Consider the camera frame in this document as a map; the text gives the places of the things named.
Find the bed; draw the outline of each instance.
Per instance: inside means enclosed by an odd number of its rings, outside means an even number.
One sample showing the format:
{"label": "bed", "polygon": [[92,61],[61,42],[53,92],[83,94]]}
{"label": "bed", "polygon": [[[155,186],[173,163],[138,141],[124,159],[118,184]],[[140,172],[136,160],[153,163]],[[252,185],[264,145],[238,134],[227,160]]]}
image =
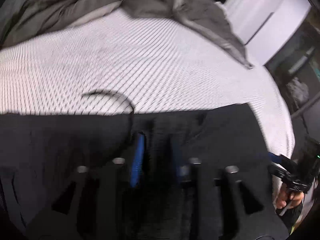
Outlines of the bed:
{"label": "bed", "polygon": [[116,90],[137,113],[248,103],[268,149],[291,156],[290,115],[265,67],[246,69],[171,19],[135,19],[119,8],[74,28],[0,51],[0,113],[100,114],[127,106],[95,90]]}

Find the gray comforter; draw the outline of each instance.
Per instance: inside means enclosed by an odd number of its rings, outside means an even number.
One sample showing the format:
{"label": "gray comforter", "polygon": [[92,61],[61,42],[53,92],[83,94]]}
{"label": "gray comforter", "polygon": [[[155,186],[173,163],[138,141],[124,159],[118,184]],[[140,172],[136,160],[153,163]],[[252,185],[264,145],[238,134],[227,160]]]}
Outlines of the gray comforter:
{"label": "gray comforter", "polygon": [[172,17],[251,68],[245,47],[211,0],[6,0],[0,8],[0,46],[85,23],[119,5],[132,17]]}

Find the black cord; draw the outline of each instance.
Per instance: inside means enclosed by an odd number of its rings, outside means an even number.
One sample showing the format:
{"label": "black cord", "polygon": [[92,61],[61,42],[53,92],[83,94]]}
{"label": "black cord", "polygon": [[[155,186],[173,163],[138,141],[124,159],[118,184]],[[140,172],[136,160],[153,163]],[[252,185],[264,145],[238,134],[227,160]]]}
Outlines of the black cord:
{"label": "black cord", "polygon": [[103,96],[110,96],[110,97],[116,97],[116,99],[118,100],[119,98],[124,98],[124,100],[121,102],[127,102],[129,107],[131,108],[131,112],[129,113],[129,130],[128,130],[128,135],[124,141],[123,144],[121,144],[121,146],[115,151],[114,154],[112,154],[111,156],[109,156],[107,159],[102,161],[101,166],[105,165],[106,162],[112,160],[115,157],[118,157],[118,155],[123,151],[123,149],[129,145],[132,142],[132,129],[133,129],[133,118],[134,118],[134,111],[135,111],[135,106],[132,103],[132,101],[126,97],[124,94],[119,93],[118,91],[112,91],[112,90],[95,90],[92,92],[88,92],[88,93],[84,93],[82,94],[81,98],[83,97],[89,97],[92,95],[103,95]]}

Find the white wall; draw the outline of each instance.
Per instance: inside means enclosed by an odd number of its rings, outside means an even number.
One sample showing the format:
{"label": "white wall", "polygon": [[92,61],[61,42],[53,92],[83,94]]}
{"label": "white wall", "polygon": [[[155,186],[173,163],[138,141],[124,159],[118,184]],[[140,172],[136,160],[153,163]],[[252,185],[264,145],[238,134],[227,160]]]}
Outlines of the white wall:
{"label": "white wall", "polygon": [[273,16],[248,43],[248,52],[264,65],[290,39],[307,16],[308,0],[283,0]]}
{"label": "white wall", "polygon": [[233,32],[246,44],[282,0],[227,0],[225,7]]}

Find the hand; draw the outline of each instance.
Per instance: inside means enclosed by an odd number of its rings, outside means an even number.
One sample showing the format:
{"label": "hand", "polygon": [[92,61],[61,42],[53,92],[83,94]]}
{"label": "hand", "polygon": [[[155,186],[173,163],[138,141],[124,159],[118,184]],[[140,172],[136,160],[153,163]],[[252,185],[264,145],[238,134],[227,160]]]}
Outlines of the hand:
{"label": "hand", "polygon": [[292,200],[292,203],[289,209],[291,209],[296,206],[299,206],[303,198],[304,198],[303,192],[292,192],[291,194],[288,194],[287,185],[283,183],[280,189],[278,198],[276,200],[276,207],[279,209],[284,208],[287,205],[286,200],[290,199]]}

